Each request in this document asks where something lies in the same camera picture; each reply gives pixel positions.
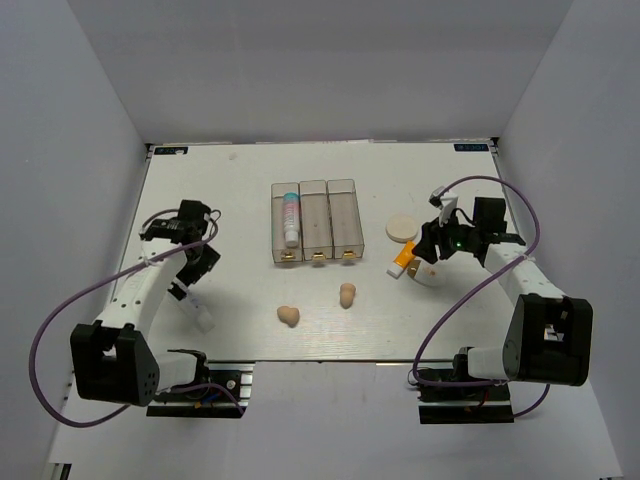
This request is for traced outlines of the white tube blue logo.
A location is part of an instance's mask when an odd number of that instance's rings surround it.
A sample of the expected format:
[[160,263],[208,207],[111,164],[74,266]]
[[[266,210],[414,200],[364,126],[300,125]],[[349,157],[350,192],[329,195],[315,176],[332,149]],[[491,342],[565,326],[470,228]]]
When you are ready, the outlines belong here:
[[210,311],[197,297],[188,294],[178,302],[178,305],[203,334],[214,328]]

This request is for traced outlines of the white tube pink blue print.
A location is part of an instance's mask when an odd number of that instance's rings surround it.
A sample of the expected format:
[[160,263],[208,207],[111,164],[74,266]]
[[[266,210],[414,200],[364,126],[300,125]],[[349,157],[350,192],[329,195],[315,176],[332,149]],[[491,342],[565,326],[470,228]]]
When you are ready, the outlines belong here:
[[300,242],[300,199],[295,192],[283,196],[283,233],[287,248],[296,248]]

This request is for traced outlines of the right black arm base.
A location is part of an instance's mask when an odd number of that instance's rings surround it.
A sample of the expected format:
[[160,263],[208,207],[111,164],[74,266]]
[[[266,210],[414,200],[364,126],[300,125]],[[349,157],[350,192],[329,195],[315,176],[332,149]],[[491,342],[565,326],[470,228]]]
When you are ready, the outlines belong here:
[[422,425],[513,423],[506,385],[469,388],[430,387],[419,384],[418,412]]

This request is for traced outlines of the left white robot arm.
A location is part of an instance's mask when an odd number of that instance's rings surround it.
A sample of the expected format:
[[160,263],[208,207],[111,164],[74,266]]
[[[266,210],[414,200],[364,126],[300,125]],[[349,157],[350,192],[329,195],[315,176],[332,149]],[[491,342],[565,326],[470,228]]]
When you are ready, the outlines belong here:
[[79,324],[70,346],[78,393],[86,400],[146,406],[158,393],[178,387],[199,399],[211,387],[206,356],[193,349],[151,344],[152,323],[166,299],[173,300],[203,330],[209,311],[189,288],[209,273],[220,255],[209,244],[218,212],[196,200],[144,222],[141,254],[111,303],[92,324]]

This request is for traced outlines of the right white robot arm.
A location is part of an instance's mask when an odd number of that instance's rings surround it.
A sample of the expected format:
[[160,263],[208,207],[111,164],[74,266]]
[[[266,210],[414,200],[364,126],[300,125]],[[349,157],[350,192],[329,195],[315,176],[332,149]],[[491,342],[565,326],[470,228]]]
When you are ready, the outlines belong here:
[[567,296],[546,278],[525,241],[507,230],[506,202],[478,197],[471,217],[457,197],[432,197],[436,219],[423,224],[413,253],[435,264],[457,252],[471,254],[496,279],[514,307],[505,339],[495,347],[467,346],[444,378],[420,371],[423,385],[452,387],[472,399],[487,386],[509,381],[581,386],[588,377],[593,308]]

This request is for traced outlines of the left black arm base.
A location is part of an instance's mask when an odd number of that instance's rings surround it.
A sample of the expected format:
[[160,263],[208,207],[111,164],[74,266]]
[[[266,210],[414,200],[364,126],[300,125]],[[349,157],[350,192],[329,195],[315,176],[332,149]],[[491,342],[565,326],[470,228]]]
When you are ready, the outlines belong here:
[[253,384],[254,363],[207,364],[209,375],[202,383],[223,388],[204,387],[184,393],[158,394],[148,405],[151,418],[240,419],[247,409]]

